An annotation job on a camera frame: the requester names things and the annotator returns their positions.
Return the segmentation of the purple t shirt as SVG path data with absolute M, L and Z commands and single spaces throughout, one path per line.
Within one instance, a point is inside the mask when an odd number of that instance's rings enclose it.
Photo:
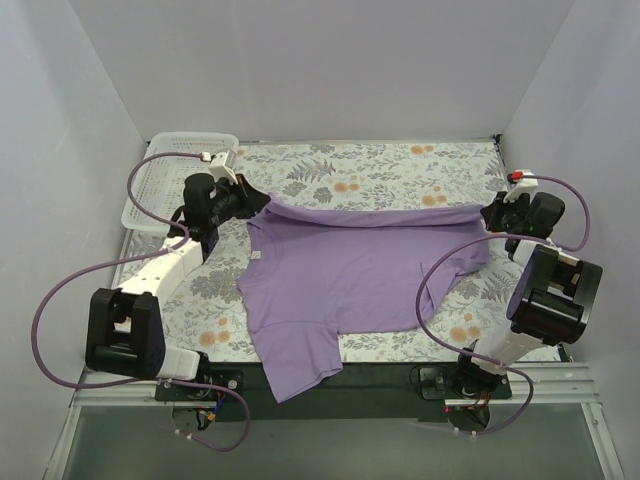
M 275 200 L 247 230 L 238 288 L 280 403 L 342 370 L 342 335 L 416 329 L 490 257 L 476 205 L 348 211 Z

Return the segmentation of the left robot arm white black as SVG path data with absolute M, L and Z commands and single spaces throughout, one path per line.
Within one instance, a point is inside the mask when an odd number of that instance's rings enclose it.
M 205 354 L 166 343 L 162 307 L 177 287 L 213 252 L 218 229 L 231 219 L 248 220 L 271 197 L 241 174 L 215 179 L 193 174 L 184 182 L 183 204 L 169 219 L 159 255 L 115 289 L 99 289 L 90 301 L 85 362 L 88 368 L 140 380 L 178 380 L 193 400 L 213 386 L 203 369 Z

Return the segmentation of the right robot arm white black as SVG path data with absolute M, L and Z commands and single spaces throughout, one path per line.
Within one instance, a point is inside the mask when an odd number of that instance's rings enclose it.
M 487 230 L 534 237 L 534 242 L 508 240 L 505 250 L 523 267 L 509 300 L 508 323 L 476 340 L 459 355 L 452 373 L 454 389 L 464 397 L 490 394 L 507 380 L 506 368 L 530 352 L 560 343 L 573 344 L 584 333 L 603 269 L 541 244 L 565 211 L 564 202 L 548 193 L 501 191 L 481 209 Z

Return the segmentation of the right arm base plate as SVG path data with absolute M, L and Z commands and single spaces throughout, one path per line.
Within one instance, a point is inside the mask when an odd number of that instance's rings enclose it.
M 425 400 L 510 399 L 512 390 L 508 378 L 468 372 L 454 363 L 418 364 L 409 371 L 409 381 Z

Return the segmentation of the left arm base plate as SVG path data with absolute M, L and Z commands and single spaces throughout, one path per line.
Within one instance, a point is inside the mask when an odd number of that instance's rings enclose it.
M 241 369 L 206 368 L 191 383 L 202 383 L 209 386 L 223 387 L 241 393 L 245 380 L 245 372 Z M 211 388 L 193 388 L 173 383 L 162 383 L 156 387 L 154 399 L 160 402 L 196 402 L 217 401 L 224 395 Z

